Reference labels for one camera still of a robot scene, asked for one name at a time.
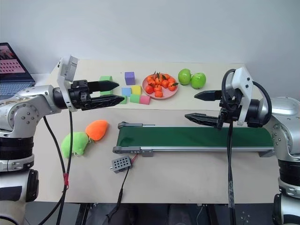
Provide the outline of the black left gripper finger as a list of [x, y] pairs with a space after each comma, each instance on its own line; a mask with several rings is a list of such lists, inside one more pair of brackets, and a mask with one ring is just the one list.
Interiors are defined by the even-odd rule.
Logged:
[[117, 95], [103, 95], [100, 97], [93, 97], [90, 100], [90, 108], [91, 109], [97, 109], [97, 108], [106, 108], [118, 105], [120, 102], [122, 102], [125, 98], [123, 96], [117, 96]]
[[96, 91], [111, 91], [119, 86], [118, 83], [113, 81], [95, 81], [95, 82], [88, 82], [87, 83], [90, 92]]

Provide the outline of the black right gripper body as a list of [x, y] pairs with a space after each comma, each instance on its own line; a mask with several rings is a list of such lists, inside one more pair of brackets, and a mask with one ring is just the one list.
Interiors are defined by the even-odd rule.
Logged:
[[221, 90], [221, 100], [219, 103], [221, 110], [218, 115], [217, 129], [221, 129], [224, 123], [230, 123], [239, 119], [242, 97], [243, 94], [238, 89], [235, 89], [233, 92]]

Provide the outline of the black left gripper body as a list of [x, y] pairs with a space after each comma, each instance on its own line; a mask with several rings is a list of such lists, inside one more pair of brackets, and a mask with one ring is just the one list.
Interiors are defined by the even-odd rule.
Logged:
[[91, 110], [90, 90], [87, 80], [73, 81], [69, 89], [72, 105], [82, 111]]

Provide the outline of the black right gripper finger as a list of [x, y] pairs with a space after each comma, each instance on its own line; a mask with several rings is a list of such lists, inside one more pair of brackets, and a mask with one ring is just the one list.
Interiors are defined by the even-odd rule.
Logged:
[[194, 95], [194, 98], [203, 101], [216, 101], [222, 98], [221, 90], [206, 90]]
[[220, 128], [218, 125], [218, 117], [207, 116], [202, 113], [189, 113], [185, 114], [185, 118], [199, 125]]

